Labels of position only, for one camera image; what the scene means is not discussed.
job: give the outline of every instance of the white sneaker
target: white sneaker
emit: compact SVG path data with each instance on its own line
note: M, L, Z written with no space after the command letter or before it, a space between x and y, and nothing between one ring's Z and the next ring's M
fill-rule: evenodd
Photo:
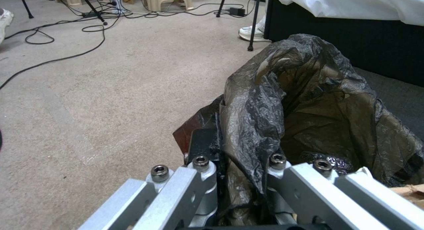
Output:
M239 29L239 36L247 41L250 41L250 35L252 34L252 26L243 27ZM267 41L264 39L264 33L258 28L255 28L255 35L253 36L253 42Z
M9 26L13 19L13 13L3 9L3 14L0 16L0 44L6 36L6 26Z

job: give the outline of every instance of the white sheet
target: white sheet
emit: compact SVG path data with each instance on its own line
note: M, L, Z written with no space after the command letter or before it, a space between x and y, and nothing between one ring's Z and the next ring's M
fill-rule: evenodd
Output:
M292 2L310 11L315 17L401 20L424 26L424 0L279 0Z

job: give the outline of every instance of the black plastic bag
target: black plastic bag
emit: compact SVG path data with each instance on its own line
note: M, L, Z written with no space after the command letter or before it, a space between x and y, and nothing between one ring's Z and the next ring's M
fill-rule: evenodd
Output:
M325 158L339 174L366 166L388 187L424 182L422 141L384 107L347 58L316 36L270 44L227 79L224 96L212 106L214 115L198 112L190 120L220 121L229 162L220 210L247 209L230 224L262 223L264 216L250 210L265 203L265 170L274 152L292 164Z

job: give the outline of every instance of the hex socket screw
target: hex socket screw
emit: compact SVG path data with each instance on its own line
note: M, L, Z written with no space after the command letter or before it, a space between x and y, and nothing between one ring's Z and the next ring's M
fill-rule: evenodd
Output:
M313 168L318 171L322 176L329 177L333 166L325 159L317 159L312 164Z
M286 156L280 154L280 153L273 153L269 157L269 164L272 168L276 170L283 170L286 168Z
M206 156L197 156L193 159L193 167L196 170L203 172L209 167L209 159Z
M169 171L166 165L156 165L150 170L152 180L155 182L163 182L168 179Z

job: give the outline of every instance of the tripod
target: tripod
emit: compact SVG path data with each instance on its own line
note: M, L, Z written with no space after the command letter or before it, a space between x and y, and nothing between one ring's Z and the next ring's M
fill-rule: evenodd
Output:
M259 10L259 1L260 0L256 0L256 3L255 3L255 13L253 14L252 34L250 35L249 47L247 47L248 51L253 51L253 37L255 36L256 19L258 17L258 10ZM225 0L221 0L221 5L219 6L218 14L216 14L216 17L220 17L222 7L224 6L224 2Z
M100 15L100 13L94 8L94 6L91 4L90 1L88 0L84 0L88 6L91 8L91 10L94 12L94 14L96 14L97 18L103 22L103 25L107 25L107 22L102 18L102 16Z
M31 11L29 11L29 8L28 8L28 6L26 5L25 0L22 0L22 3L24 3L25 9L26 9L26 10L27 10L27 12L28 12L28 17L29 17L30 19L32 19L34 16L31 14Z

